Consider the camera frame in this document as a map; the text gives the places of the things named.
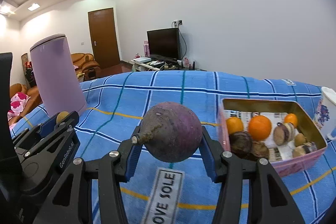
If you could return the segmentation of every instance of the orange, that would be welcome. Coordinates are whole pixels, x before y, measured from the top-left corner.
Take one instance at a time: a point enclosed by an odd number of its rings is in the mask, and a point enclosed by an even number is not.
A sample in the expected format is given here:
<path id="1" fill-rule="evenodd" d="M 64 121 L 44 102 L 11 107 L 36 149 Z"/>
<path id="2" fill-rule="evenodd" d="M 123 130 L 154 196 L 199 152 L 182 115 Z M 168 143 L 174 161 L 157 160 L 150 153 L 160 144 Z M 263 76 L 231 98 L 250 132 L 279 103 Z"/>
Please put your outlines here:
<path id="1" fill-rule="evenodd" d="M 227 119 L 226 126 L 229 134 L 244 130 L 243 122 L 237 117 Z"/>
<path id="2" fill-rule="evenodd" d="M 296 117 L 296 115 L 293 114 L 293 113 L 289 113 L 289 114 L 285 117 L 285 119 L 283 120 L 283 122 L 284 122 L 284 123 L 286 123 L 286 122 L 291 122 L 291 123 L 293 124 L 293 126 L 294 126 L 295 128 L 297 128 L 297 124 L 298 124 L 297 117 Z"/>
<path id="3" fill-rule="evenodd" d="M 266 139 L 272 130 L 271 121 L 262 115 L 253 117 L 248 126 L 248 132 L 255 141 Z"/>

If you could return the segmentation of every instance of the red floor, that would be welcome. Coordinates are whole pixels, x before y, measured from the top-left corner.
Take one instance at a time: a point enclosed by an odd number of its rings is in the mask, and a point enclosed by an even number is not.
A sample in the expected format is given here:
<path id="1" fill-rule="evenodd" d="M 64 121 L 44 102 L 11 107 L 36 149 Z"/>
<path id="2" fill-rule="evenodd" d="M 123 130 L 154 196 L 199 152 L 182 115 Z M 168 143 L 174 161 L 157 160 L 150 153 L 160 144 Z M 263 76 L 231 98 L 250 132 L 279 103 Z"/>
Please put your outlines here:
<path id="1" fill-rule="evenodd" d="M 103 77 L 106 77 L 106 76 L 117 75 L 117 74 L 120 74 L 120 73 L 130 72 L 130 71 L 132 71 L 132 65 L 131 64 L 120 63 L 120 64 L 115 65 L 113 67 L 102 69 L 99 77 L 103 78 Z"/>

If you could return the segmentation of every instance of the pink floral cushion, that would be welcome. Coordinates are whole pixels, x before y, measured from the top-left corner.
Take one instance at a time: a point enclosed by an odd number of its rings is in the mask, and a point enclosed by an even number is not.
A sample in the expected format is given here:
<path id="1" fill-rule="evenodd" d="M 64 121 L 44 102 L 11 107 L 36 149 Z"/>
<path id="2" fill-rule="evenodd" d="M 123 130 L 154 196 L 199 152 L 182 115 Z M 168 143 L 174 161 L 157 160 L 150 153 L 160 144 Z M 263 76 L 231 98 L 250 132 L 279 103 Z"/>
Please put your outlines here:
<path id="1" fill-rule="evenodd" d="M 20 113 L 26 106 L 27 101 L 29 100 L 29 96 L 22 93 L 17 92 L 10 100 L 10 110 L 7 113 L 7 118 L 10 120 L 12 117 L 19 116 Z"/>

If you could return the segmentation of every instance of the purple radish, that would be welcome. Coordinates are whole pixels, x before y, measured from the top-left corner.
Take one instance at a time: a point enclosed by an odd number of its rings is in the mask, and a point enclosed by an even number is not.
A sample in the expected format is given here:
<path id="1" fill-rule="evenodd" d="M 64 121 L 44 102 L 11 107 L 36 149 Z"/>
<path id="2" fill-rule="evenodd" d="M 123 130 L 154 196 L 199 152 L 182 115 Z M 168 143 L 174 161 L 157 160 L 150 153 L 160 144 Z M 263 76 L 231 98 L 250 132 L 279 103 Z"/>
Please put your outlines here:
<path id="1" fill-rule="evenodd" d="M 158 160 L 179 162 L 195 153 L 201 139 L 202 125 L 196 114 L 184 105 L 164 102 L 147 111 L 132 142 L 144 144 Z"/>

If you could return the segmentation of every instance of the yellow stripe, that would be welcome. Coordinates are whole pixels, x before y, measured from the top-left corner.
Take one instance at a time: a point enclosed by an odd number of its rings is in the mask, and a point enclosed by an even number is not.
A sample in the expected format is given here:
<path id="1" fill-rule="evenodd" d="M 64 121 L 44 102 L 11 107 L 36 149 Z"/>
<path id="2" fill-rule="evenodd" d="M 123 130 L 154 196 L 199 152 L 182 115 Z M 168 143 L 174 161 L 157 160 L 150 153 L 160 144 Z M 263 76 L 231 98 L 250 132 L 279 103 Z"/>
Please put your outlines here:
<path id="1" fill-rule="evenodd" d="M 26 122 L 31 126 L 31 128 L 33 128 L 34 126 L 32 125 L 32 123 L 26 118 L 26 116 L 23 116 L 23 118 L 26 120 Z"/>
<path id="2" fill-rule="evenodd" d="M 307 189 L 309 186 L 311 186 L 311 185 L 319 182 L 323 178 L 325 178 L 327 175 L 329 175 L 331 173 L 332 170 L 333 171 L 336 170 L 336 166 L 333 167 L 331 170 L 328 170 L 327 172 L 325 172 L 324 174 L 322 174 L 321 176 L 319 176 L 318 178 L 316 178 L 312 182 L 309 182 L 306 185 L 304 185 L 304 186 L 302 186 L 302 187 L 300 187 L 300 188 L 298 188 L 298 189 L 296 189 L 294 191 L 291 191 L 290 194 L 291 195 L 295 195 L 295 194 L 297 194 L 299 192 L 302 192 L 303 190 Z M 120 187 L 120 189 L 125 194 L 131 195 L 131 196 L 133 196 L 135 198 L 140 198 L 140 199 L 143 199 L 143 200 L 149 200 L 149 197 L 146 196 L 146 195 L 142 195 L 142 194 L 133 192 L 133 191 L 128 190 L 128 189 L 123 188 L 123 187 Z M 215 210 L 216 209 L 216 205 L 201 205 L 201 204 L 178 203 L 177 206 L 179 208 L 182 208 L 182 209 L 190 209 L 190 210 Z M 249 207 L 248 203 L 244 203 L 244 204 L 241 205 L 242 209 L 246 209 L 248 207 Z"/>
<path id="3" fill-rule="evenodd" d="M 329 175 L 331 173 L 331 170 L 328 170 L 327 172 L 325 172 L 323 175 L 319 176 L 318 178 L 312 180 L 311 182 L 307 183 L 306 185 L 294 190 L 294 191 L 291 191 L 291 195 L 295 195 L 299 192 L 302 192 L 303 190 L 307 189 L 309 186 L 319 182 L 321 179 L 325 178 L 327 175 Z"/>
<path id="4" fill-rule="evenodd" d="M 128 189 L 126 189 L 124 187 L 120 187 L 120 190 L 122 192 L 124 192 L 125 194 L 131 195 L 131 196 L 133 196 L 135 198 L 140 198 L 140 199 L 143 199 L 143 200 L 149 200 L 148 196 L 142 195 L 142 194 L 139 194 L 139 193 L 136 193 L 136 192 L 133 192 L 133 191 L 128 190 Z"/>
<path id="5" fill-rule="evenodd" d="M 201 122 L 201 124 L 207 124 L 207 125 L 213 126 L 213 127 L 220 127 L 221 126 L 220 123 L 212 123 L 212 122 Z"/>
<path id="6" fill-rule="evenodd" d="M 113 112 L 103 111 L 103 110 L 100 110 L 100 109 L 95 108 L 95 107 L 89 107 L 87 109 L 93 109 L 93 110 L 99 111 L 99 112 L 107 114 L 107 115 L 112 115 L 113 114 Z M 123 117 L 126 117 L 126 118 L 133 118 L 133 119 L 142 120 L 142 117 L 140 117 L 140 116 L 127 115 L 127 114 L 123 114 L 123 113 L 119 113 L 119 112 L 115 112 L 114 115 L 123 116 Z M 208 125 L 213 126 L 213 127 L 219 127 L 220 126 L 219 123 L 211 123 L 211 122 L 201 122 L 201 124 L 208 124 Z"/>
<path id="7" fill-rule="evenodd" d="M 102 111 L 98 108 L 95 108 L 95 107 L 89 107 L 87 109 L 93 109 L 93 110 L 97 110 L 101 113 L 104 113 L 104 114 L 107 114 L 107 115 L 112 115 L 113 112 L 107 112 L 107 111 Z M 133 115 L 127 115 L 127 114 L 123 114 L 123 113 L 118 113 L 118 112 L 115 112 L 114 115 L 119 115 L 119 116 L 123 116 L 123 117 L 127 117 L 127 118 L 133 118 L 133 119 L 140 119 L 142 120 L 142 117 L 139 117 L 139 116 L 133 116 Z"/>

